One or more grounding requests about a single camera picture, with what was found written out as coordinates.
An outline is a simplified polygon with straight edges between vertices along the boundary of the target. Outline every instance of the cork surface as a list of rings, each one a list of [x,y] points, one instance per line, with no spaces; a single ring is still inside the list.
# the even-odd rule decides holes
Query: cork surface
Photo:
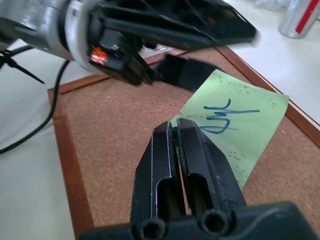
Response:
[[[249,83],[214,49],[186,56]],[[63,94],[96,227],[129,221],[135,170],[152,131],[178,114],[192,94],[162,82],[136,87],[114,79]],[[285,117],[243,194],[249,205],[294,201],[320,234],[320,149]]]

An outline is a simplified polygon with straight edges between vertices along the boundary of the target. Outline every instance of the brown wooden border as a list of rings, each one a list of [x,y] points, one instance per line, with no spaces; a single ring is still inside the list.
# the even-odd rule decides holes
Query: brown wooden border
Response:
[[[253,85],[272,92],[275,92],[275,89],[280,92],[263,76],[259,75],[249,65],[247,65],[228,47],[218,48],[218,51],[231,64],[233,64]],[[165,53],[160,53],[155,56],[148,57],[146,58],[146,61],[148,64],[152,65],[161,61],[166,54],[184,55],[186,53],[187,52],[183,50],[172,49]],[[88,204],[79,163],[77,160],[77,154],[73,143],[73,137],[71,134],[62,94],[101,82],[103,80],[107,80],[109,78],[110,77],[105,75],[91,75],[61,85],[59,88],[57,104],[53,115],[53,125],[56,135],[56,142],[59,150],[64,184],[66,188],[71,220],[76,239],[78,238],[81,231],[93,228],[94,223]],[[48,90],[50,102],[52,102],[53,92],[53,88]],[[289,104],[285,115],[320,148],[320,131],[293,107],[293,105],[295,105],[298,108],[298,106],[294,102],[291,101],[290,103],[291,104]]]

